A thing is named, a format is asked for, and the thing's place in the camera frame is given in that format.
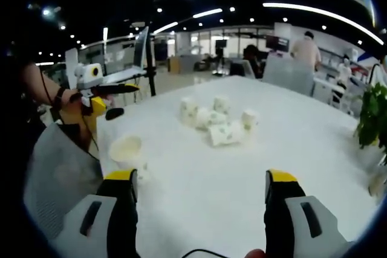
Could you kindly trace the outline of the person's left hand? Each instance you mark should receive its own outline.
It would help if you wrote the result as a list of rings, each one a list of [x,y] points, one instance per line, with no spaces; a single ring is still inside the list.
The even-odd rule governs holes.
[[[76,89],[66,89],[62,96],[62,109],[70,114],[89,115],[91,107],[83,103],[83,95]]]

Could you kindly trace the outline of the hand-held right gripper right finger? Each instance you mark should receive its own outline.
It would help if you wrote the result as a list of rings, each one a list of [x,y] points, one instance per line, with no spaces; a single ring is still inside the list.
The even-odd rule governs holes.
[[[268,257],[342,257],[348,250],[335,215],[287,172],[266,171],[264,223]]]

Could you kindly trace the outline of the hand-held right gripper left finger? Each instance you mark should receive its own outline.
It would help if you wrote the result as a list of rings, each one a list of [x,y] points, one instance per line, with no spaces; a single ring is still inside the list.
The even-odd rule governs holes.
[[[60,257],[138,257],[136,169],[111,172],[64,217],[51,244]]]

